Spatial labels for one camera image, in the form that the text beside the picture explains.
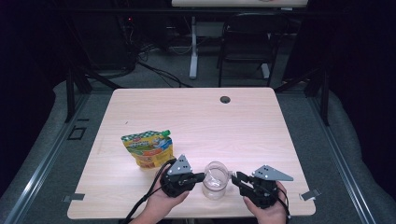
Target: snack pouch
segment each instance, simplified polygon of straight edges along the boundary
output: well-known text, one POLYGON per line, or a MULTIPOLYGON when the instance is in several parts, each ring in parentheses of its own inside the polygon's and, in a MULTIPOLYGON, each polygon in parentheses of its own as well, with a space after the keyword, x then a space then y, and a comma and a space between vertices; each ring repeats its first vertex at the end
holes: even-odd
POLYGON ((121 140, 135 158, 137 165, 142 168, 154 168, 174 158, 173 143, 169 134, 169 130, 147 131, 124 135, 121 140))

